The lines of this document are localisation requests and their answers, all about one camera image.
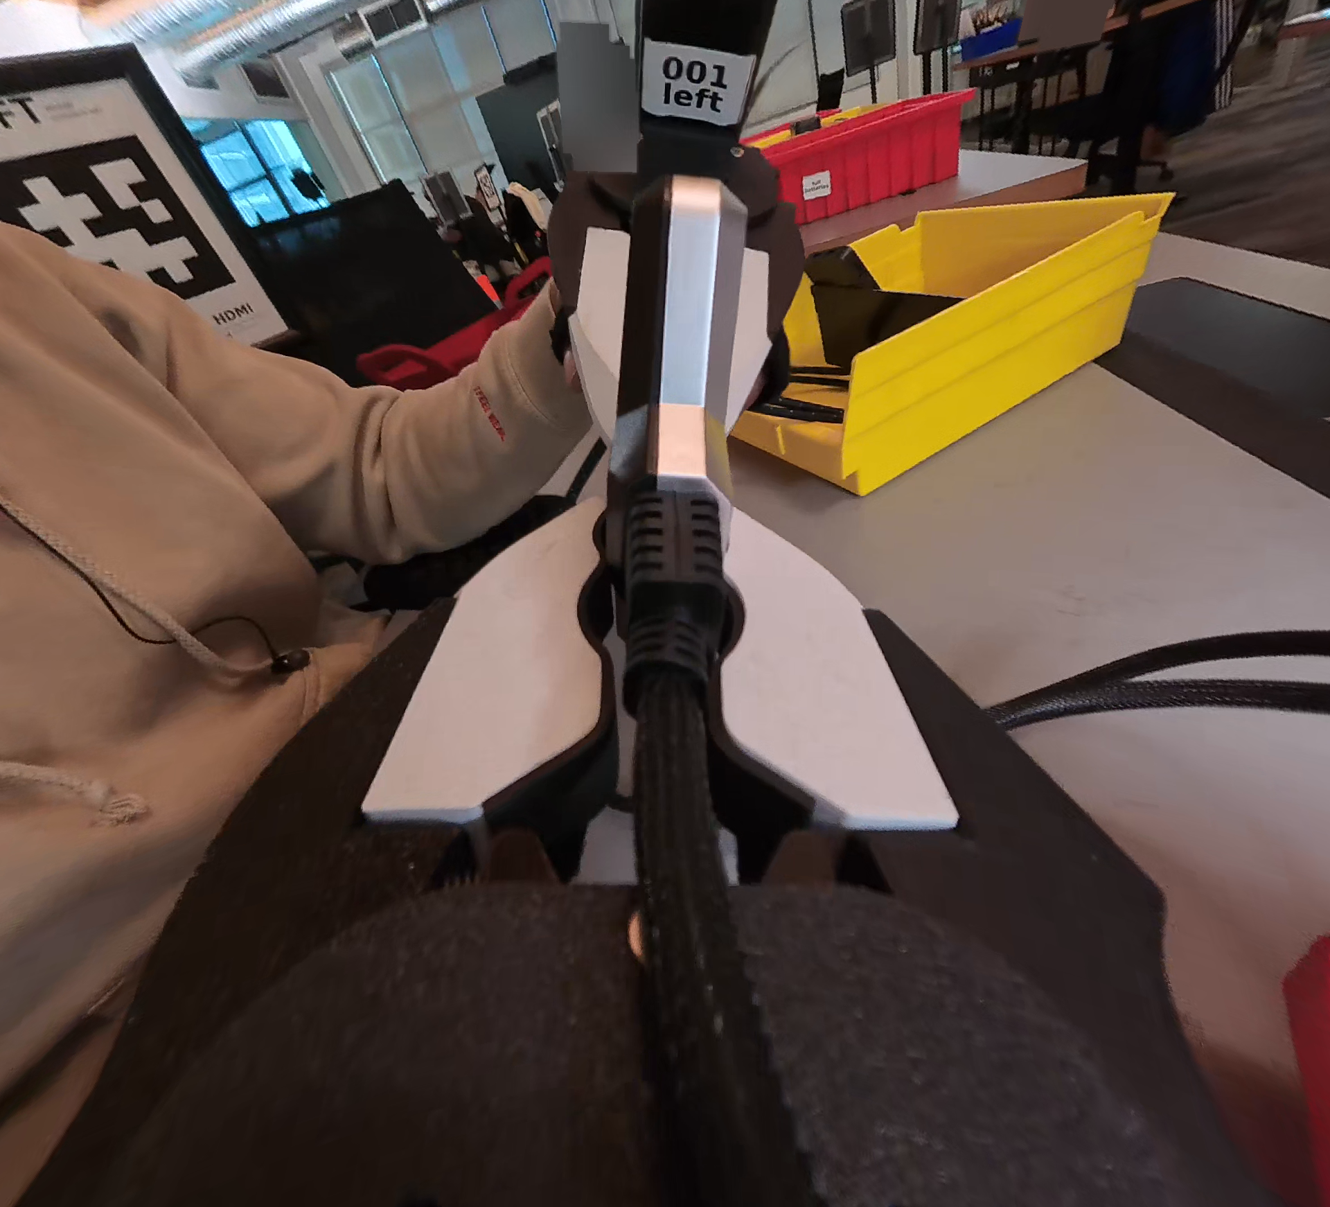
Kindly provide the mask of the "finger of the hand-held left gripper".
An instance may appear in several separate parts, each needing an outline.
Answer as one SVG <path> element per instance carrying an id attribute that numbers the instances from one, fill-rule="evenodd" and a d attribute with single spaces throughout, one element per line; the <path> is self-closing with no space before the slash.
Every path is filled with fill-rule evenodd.
<path id="1" fill-rule="evenodd" d="M 629 235 L 590 227 L 582 245 L 580 294 L 570 316 L 570 346 L 590 422 L 614 442 L 620 404 L 620 352 L 627 305 Z"/>
<path id="2" fill-rule="evenodd" d="M 769 356 L 769 258 L 754 248 L 719 248 L 719 434 L 729 434 L 764 389 Z"/>

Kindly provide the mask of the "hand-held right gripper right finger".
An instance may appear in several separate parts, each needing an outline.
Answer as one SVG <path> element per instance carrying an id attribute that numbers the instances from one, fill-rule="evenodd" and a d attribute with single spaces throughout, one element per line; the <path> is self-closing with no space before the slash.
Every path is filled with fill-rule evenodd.
<path id="1" fill-rule="evenodd" d="M 729 624 L 711 685 L 711 805 L 761 880 L 795 830 L 954 835 L 955 801 L 861 602 L 729 515 Z"/>

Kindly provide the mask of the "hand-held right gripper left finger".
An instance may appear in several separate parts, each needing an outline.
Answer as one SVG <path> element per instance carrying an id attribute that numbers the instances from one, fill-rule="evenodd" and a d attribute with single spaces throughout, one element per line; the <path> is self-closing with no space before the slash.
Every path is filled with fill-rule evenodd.
<path id="1" fill-rule="evenodd" d="M 481 855 L 526 830 L 560 878 L 580 874 L 620 781 L 603 508 L 562 510 L 459 586 L 364 794 L 365 824 L 442 824 Z"/>

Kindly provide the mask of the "yellow storage bin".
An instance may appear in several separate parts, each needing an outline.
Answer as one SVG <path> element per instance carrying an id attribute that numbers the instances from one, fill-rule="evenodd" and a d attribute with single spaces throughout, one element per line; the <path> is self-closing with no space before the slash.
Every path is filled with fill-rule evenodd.
<path id="1" fill-rule="evenodd" d="M 897 337 L 833 356 L 813 283 L 790 315 L 786 401 L 732 442 L 857 497 L 903 476 L 1124 341 L 1170 189 L 931 209 L 849 245 L 873 299 L 950 299 Z"/>

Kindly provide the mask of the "red storage bin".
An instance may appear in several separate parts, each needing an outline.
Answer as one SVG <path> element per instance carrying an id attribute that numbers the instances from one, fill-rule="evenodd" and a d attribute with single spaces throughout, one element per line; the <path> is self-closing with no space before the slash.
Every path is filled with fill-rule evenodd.
<path id="1" fill-rule="evenodd" d="M 1282 977 L 1282 1006 L 1307 1100 L 1316 1204 L 1330 1204 L 1330 939 L 1316 939 Z"/>

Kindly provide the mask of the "person's left hand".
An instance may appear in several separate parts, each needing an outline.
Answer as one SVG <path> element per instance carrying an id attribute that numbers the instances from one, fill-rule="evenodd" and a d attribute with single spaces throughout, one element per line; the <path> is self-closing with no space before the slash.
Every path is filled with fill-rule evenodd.
<path id="1" fill-rule="evenodd" d="M 550 281 L 550 283 L 543 286 L 543 294 L 546 294 L 550 309 L 552 309 L 552 325 L 550 325 L 550 346 L 552 346 L 552 356 L 555 356 L 555 364 L 560 364 L 560 372 L 562 372 L 567 386 L 570 386 L 570 389 L 580 389 L 580 372 L 577 372 L 574 335 L 570 335 L 570 306 L 562 305 L 562 296 L 560 296 L 560 292 L 555 292 L 555 281 Z"/>

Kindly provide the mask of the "black clip microphone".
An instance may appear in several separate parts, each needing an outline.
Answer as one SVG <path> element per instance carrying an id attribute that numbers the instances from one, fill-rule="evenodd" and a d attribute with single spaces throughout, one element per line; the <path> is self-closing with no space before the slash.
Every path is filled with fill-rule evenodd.
<path id="1" fill-rule="evenodd" d="M 272 681 L 287 681 L 295 672 L 311 667 L 305 646 L 293 646 L 293 652 L 280 646 L 257 617 L 211 617 L 202 626 L 185 626 L 174 613 L 150 605 L 145 596 L 135 596 L 130 586 L 112 582 L 107 571 L 94 568 L 94 560 L 87 560 L 66 548 L 57 548 L 52 555 L 59 556 L 62 568 L 69 568 L 94 590 L 94 596 L 102 605 L 102 611 L 112 617 L 112 624 L 140 646 L 152 646 L 152 652 L 174 646 L 182 657 L 191 657 L 197 667 L 211 672 L 213 676 L 223 676 L 223 681 L 246 681 L 246 676 L 259 676 L 259 673 L 266 673 Z M 206 641 L 211 633 L 226 630 L 226 626 L 246 630 L 259 646 L 259 661 L 242 665 L 242 661 L 223 657 Z"/>

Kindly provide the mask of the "red ribbed bin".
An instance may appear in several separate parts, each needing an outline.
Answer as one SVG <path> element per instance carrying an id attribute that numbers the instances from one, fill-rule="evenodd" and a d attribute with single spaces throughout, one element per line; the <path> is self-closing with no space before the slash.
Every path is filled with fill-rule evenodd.
<path id="1" fill-rule="evenodd" d="M 976 89 L 950 89 L 881 106 L 825 114 L 815 129 L 794 125 L 746 137 L 777 172 L 780 201 L 801 227 L 954 179 L 960 114 Z"/>

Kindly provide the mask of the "dark grey cabinet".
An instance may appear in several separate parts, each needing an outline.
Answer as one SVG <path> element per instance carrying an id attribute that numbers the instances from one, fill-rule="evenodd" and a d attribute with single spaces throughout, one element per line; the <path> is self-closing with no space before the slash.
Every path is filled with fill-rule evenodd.
<path id="1" fill-rule="evenodd" d="M 505 179 L 543 193 L 555 189 L 555 168 L 537 118 L 550 104 L 555 104 L 555 55 L 505 69 L 499 88 L 476 97 Z"/>

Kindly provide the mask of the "large black panel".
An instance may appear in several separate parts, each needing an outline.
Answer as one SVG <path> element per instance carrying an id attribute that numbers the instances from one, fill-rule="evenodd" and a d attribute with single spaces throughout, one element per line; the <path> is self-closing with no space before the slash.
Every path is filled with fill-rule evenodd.
<path id="1" fill-rule="evenodd" d="M 295 341 L 276 346 L 364 386 L 355 356 L 433 346 L 495 306 L 399 184 L 251 229 Z"/>

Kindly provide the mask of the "person's beige hoodie torso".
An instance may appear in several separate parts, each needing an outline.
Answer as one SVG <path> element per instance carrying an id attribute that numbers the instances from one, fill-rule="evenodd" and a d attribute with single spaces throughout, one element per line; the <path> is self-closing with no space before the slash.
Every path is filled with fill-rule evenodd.
<path id="1" fill-rule="evenodd" d="M 4 227 L 4 1099 L 133 977 L 236 796 L 374 652 L 226 451 L 271 356 Z M 311 667 L 223 681 L 140 646 L 57 548 Z"/>

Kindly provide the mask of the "black framed marker sign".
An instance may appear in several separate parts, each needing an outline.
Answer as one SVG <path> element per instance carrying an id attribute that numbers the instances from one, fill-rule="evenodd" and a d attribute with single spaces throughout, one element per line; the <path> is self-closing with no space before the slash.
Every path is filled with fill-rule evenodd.
<path id="1" fill-rule="evenodd" d="M 0 63 L 0 218 L 272 352 L 287 296 L 135 46 Z"/>

